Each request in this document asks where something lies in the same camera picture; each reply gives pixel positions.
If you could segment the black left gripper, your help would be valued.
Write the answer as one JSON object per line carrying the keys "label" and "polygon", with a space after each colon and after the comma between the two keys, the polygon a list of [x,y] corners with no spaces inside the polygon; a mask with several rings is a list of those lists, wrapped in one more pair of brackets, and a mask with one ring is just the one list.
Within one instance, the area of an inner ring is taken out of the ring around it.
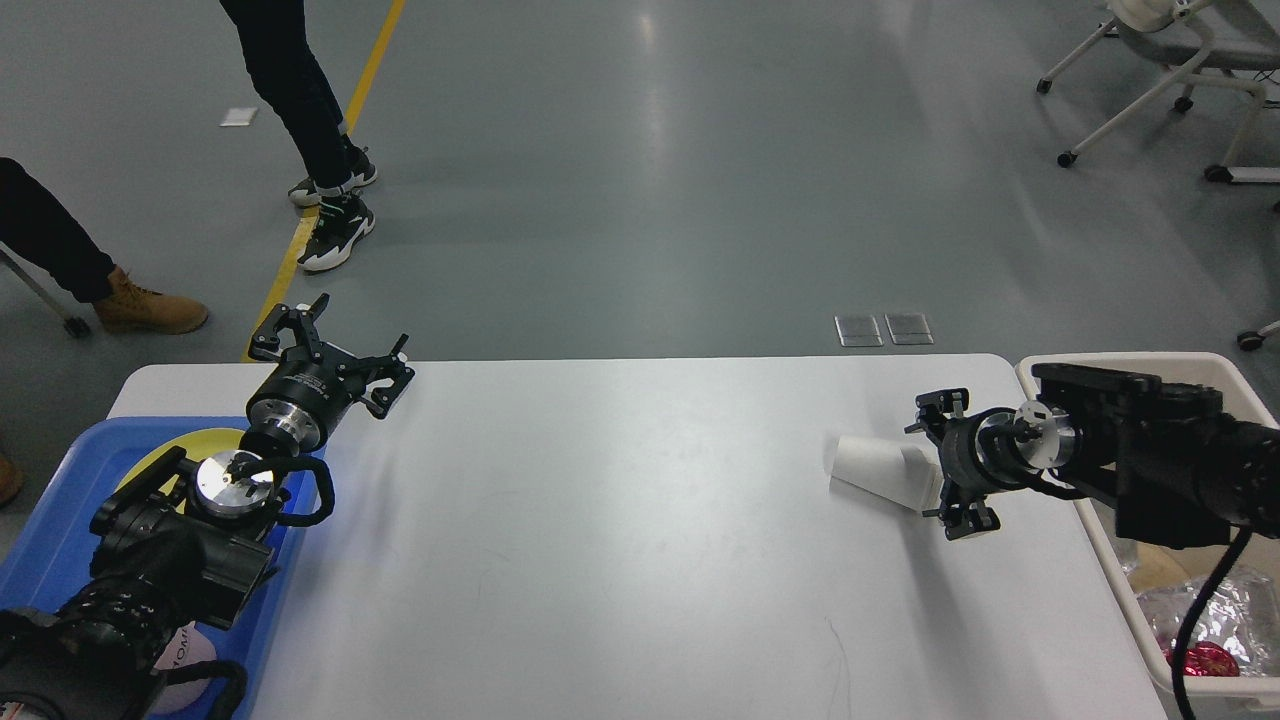
{"label": "black left gripper", "polygon": [[279,365],[248,401],[246,451],[321,448],[352,404],[383,420],[413,379],[403,352],[408,334],[380,356],[326,355],[315,320],[329,301],[320,293],[311,304],[278,304],[251,333],[248,360]]}

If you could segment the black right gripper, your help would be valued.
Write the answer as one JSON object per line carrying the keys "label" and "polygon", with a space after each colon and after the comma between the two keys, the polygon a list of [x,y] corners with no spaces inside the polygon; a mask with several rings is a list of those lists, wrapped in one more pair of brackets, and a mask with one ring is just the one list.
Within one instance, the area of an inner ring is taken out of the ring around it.
{"label": "black right gripper", "polygon": [[1001,521],[988,507],[987,495],[1021,488],[1020,471],[1001,468],[998,452],[983,446],[980,433],[1006,427],[1014,419],[1011,407],[992,407],[966,416],[970,402],[968,388],[936,389],[915,397],[916,415],[905,434],[923,434],[940,441],[940,466],[943,484],[940,505],[922,512],[937,519],[947,541],[977,538],[1001,529]]}

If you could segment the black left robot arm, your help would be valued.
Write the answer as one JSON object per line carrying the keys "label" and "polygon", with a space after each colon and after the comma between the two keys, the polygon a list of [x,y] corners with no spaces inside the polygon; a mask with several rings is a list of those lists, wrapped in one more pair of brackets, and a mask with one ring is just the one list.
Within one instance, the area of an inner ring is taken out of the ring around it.
{"label": "black left robot arm", "polygon": [[3,707],[22,719],[145,719],[169,688],[223,680],[207,717],[230,719],[246,667],[210,659],[164,667],[186,626],[234,626],[273,577],[273,532],[325,521],[337,505],[317,451],[355,404],[383,419],[413,379],[401,336],[360,357],[320,338],[329,297],[279,305],[250,356],[274,370],[246,406],[232,448],[195,459],[163,451],[90,520],[99,547],[86,585],[55,612],[3,611]]}

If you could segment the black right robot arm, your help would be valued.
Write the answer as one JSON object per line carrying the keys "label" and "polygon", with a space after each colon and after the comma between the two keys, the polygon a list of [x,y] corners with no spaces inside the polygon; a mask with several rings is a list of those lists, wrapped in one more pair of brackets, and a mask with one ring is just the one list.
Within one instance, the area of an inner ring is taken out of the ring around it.
{"label": "black right robot arm", "polygon": [[1038,393],[1015,409],[968,415],[965,388],[916,396],[908,433],[937,448],[942,477],[928,515],[960,541],[1000,528],[988,496],[1033,489],[1100,501],[1123,538],[1224,546],[1164,656],[1179,711],[1193,717],[1185,665],[1196,623],[1251,538],[1277,537],[1277,432],[1226,413],[1210,386],[1071,363],[1037,363],[1030,374]]}

